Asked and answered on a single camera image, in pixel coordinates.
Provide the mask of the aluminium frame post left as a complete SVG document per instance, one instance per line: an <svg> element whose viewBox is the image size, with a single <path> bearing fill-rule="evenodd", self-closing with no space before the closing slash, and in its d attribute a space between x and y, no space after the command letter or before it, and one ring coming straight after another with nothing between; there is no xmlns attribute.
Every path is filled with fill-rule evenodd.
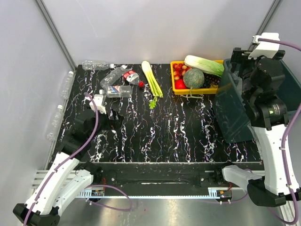
<svg viewBox="0 0 301 226"><path fill-rule="evenodd" d="M44 21L46 22L50 32L52 33L59 49L61 50L65 60L67 61L69 67L75 71L77 69L77 65L75 64L74 60L72 59L71 54L69 53L61 35L59 34L59 31L53 21L53 19L51 18L51 15L44 3L44 1L42 0L34 0L38 10L40 11Z"/></svg>

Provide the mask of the green netted melon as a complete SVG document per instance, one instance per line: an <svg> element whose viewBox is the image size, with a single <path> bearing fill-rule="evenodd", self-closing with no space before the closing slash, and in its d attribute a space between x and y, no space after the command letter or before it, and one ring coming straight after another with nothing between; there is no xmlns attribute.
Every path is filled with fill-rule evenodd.
<svg viewBox="0 0 301 226"><path fill-rule="evenodd" d="M190 89L199 89L205 82L205 76L200 69L192 68L184 74L183 81L186 87Z"/></svg>

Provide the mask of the yellow plastic tray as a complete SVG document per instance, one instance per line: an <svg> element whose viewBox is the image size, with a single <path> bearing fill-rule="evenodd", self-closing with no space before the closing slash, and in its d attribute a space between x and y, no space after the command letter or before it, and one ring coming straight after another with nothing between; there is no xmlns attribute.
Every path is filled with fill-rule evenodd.
<svg viewBox="0 0 301 226"><path fill-rule="evenodd" d="M174 92L175 95L189 95L190 94L190 89L175 89L174 87L174 82L176 81L174 79L173 76L173 64L184 64L184 61L172 61L170 63L170 68L171 68L171 82L172 82L172 90ZM199 89L192 89L192 94L193 95L201 95L201 94L216 94L217 92L217 88L209 88L209 89L203 89L203 88L199 88Z"/></svg>

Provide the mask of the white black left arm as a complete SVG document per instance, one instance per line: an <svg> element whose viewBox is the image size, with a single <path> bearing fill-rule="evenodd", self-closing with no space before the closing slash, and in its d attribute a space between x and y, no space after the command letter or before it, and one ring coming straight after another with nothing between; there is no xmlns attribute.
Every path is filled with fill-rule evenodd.
<svg viewBox="0 0 301 226"><path fill-rule="evenodd" d="M105 130L117 130L124 117L92 109L81 111L64 135L55 160L42 182L25 203L18 203L14 215L25 226L56 226L70 203L87 186L97 186L102 169L91 162L81 163L91 140Z"/></svg>

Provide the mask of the celery stalk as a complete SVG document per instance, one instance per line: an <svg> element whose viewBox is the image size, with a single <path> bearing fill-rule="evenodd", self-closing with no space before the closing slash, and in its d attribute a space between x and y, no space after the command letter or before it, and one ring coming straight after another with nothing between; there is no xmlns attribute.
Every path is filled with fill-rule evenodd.
<svg viewBox="0 0 301 226"><path fill-rule="evenodd" d="M157 105L158 99L163 98L163 92L157 80L155 79L150 63L148 61L143 61L141 66L142 66L142 71L148 81L150 91L153 95L153 99L150 101L149 107L150 109L154 109Z"/></svg>

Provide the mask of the dark green plastic bin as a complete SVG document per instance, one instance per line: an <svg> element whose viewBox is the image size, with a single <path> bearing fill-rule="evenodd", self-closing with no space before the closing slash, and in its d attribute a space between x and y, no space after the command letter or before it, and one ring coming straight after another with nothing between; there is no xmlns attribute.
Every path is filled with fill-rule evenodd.
<svg viewBox="0 0 301 226"><path fill-rule="evenodd" d="M285 80L277 91L286 104L288 119L291 120L301 102L301 83L281 62ZM239 143L253 139L253 129L246 115L243 99L230 74L230 59L223 61L224 71L213 101L213 110L226 143Z"/></svg>

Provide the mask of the clear crushed bottle middle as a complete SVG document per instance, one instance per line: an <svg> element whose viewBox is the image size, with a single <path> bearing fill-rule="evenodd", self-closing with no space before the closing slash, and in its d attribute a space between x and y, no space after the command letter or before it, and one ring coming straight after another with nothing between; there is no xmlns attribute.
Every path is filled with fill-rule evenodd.
<svg viewBox="0 0 301 226"><path fill-rule="evenodd" d="M112 86L123 74L127 72L127 65L122 65L113 71L111 71L105 78L100 82L103 89L107 89Z"/></svg>

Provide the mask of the red apple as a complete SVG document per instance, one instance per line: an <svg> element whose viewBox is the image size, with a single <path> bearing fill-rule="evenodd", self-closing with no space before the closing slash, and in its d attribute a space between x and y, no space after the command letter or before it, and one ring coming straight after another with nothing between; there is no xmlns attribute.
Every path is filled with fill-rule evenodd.
<svg viewBox="0 0 301 226"><path fill-rule="evenodd" d="M175 89L187 89L187 86L185 85L183 79L179 79L174 82Z"/></svg>

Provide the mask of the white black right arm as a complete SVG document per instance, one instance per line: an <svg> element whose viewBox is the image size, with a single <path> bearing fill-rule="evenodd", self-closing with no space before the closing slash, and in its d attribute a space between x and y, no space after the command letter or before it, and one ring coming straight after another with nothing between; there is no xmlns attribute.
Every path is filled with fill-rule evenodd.
<svg viewBox="0 0 301 226"><path fill-rule="evenodd" d="M285 52L252 57L234 48L223 62L224 71L214 98L214 113L227 143L256 140L264 176L227 163L214 174L219 186L229 182L247 191L255 205L278 207L301 199L285 130L297 111L293 94L300 85L282 62Z"/></svg>

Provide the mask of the aluminium front rail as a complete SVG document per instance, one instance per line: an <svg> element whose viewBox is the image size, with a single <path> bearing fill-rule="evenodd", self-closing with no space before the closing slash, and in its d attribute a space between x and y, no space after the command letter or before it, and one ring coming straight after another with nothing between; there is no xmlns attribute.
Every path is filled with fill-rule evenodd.
<svg viewBox="0 0 301 226"><path fill-rule="evenodd" d="M37 189L47 170L39 170L32 184L32 189ZM131 199L226 199L232 198L234 191L244 191L242 188L230 184L218 186L209 177L197 175L190 180L178 181L139 181L123 179L113 172L104 176L105 184L119 188ZM126 197L113 188L103 188L101 186L88 187L80 191L77 198L103 198L103 199L125 199Z"/></svg>

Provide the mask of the red label crushed bottle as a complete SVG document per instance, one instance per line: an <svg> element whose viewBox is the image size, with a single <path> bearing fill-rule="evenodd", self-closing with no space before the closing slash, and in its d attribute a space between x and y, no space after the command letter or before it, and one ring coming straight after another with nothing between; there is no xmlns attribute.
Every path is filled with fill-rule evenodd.
<svg viewBox="0 0 301 226"><path fill-rule="evenodd" d="M144 82L141 81L139 75L133 70L124 73L123 78L130 84L137 85L140 88L144 87Z"/></svg>

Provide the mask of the clear bottle back row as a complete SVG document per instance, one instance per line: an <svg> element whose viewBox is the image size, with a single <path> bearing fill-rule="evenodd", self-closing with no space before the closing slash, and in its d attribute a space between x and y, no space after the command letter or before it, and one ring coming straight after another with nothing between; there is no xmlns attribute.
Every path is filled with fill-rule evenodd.
<svg viewBox="0 0 301 226"><path fill-rule="evenodd" d="M115 67L115 64L107 63L103 61L92 61L92 60L86 60L82 63L82 68L84 70L100 70L104 71L107 69L113 69Z"/></svg>

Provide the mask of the napa cabbage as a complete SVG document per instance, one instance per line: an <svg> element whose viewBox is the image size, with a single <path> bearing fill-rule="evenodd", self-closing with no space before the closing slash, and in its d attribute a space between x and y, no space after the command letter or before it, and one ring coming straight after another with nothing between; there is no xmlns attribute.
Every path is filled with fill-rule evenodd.
<svg viewBox="0 0 301 226"><path fill-rule="evenodd" d="M193 55L186 56L184 64L192 68L198 68L204 73L218 77L221 77L224 71L223 64Z"/></svg>

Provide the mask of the clear bottle blue red label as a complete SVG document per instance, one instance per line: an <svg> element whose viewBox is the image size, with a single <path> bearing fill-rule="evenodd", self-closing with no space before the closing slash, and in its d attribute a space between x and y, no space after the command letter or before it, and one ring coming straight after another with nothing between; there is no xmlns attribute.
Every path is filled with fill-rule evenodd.
<svg viewBox="0 0 301 226"><path fill-rule="evenodd" d="M107 98L129 98L132 96L133 90L131 86L108 86L100 89L99 94Z"/></svg>

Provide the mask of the clear ribbed bottle white cap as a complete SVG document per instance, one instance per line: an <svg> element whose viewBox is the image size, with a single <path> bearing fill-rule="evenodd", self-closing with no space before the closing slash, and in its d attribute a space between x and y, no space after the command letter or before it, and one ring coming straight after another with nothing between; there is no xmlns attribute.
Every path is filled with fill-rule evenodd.
<svg viewBox="0 0 301 226"><path fill-rule="evenodd" d="M238 71L235 71L234 73L231 74L233 82L237 88L237 91L239 94L242 94L242 85L243 85L243 80L238 76Z"/></svg>

